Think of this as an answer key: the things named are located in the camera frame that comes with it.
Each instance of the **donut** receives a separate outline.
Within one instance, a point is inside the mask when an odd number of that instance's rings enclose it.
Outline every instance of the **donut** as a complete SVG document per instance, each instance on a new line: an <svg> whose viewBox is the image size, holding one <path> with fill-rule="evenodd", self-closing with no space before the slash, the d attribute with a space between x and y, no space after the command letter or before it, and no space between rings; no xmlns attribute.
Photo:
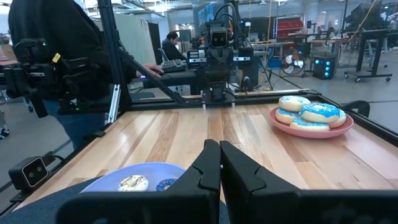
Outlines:
<svg viewBox="0 0 398 224"><path fill-rule="evenodd" d="M285 124L291 124L294 118L299 118L300 115L295 112L283 110L282 108L278 108L275 111L275 117L278 121L285 123Z"/></svg>
<svg viewBox="0 0 398 224"><path fill-rule="evenodd" d="M291 122L290 127L306 131L329 131L328 123L313 123L306 121L303 118L295 118Z"/></svg>
<svg viewBox="0 0 398 224"><path fill-rule="evenodd" d="M340 127L341 125L344 124L344 122L346 122L346 119L347 119L346 113L341 109L339 109L338 111L340 112L339 118L337 119L337 121L329 123L330 128Z"/></svg>
<svg viewBox="0 0 398 224"><path fill-rule="evenodd" d="M279 98L279 106L288 111L299 112L301 108L311 103L307 98L301 96L282 96Z"/></svg>
<svg viewBox="0 0 398 224"><path fill-rule="evenodd" d="M176 181L176 179L165 179L160 181L157 185L156 185L156 191L165 191L168 189L168 187L170 187L172 184L174 184L174 182Z"/></svg>
<svg viewBox="0 0 398 224"><path fill-rule="evenodd" d="M148 189L149 181L141 175L132 175L123 179L119 184L119 191L144 192Z"/></svg>
<svg viewBox="0 0 398 224"><path fill-rule="evenodd" d="M307 121L331 123L337 121L340 112L335 106L326 103L310 103L303 106L300 115Z"/></svg>

